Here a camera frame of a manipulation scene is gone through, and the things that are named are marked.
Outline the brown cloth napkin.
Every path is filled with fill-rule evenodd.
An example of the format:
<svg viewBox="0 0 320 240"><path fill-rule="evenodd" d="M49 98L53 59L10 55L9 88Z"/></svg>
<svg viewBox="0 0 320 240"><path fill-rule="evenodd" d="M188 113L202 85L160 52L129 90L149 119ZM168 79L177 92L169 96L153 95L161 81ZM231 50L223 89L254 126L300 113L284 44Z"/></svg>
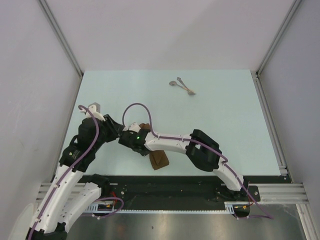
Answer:
<svg viewBox="0 0 320 240"><path fill-rule="evenodd" d="M149 160L152 168L156 171L170 164L169 159L164 150L150 151Z"/></svg>

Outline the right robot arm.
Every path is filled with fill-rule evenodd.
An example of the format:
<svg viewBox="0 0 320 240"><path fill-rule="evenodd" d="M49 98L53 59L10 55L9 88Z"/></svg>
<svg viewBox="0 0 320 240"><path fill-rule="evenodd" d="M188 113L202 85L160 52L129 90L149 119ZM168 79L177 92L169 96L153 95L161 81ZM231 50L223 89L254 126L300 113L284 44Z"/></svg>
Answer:
<svg viewBox="0 0 320 240"><path fill-rule="evenodd" d="M197 169L213 172L222 180L235 200L242 201L249 194L245 178L229 166L219 144L199 129L189 135L161 135L148 129L128 129L121 133L118 143L142 156L154 151L184 154Z"/></svg>

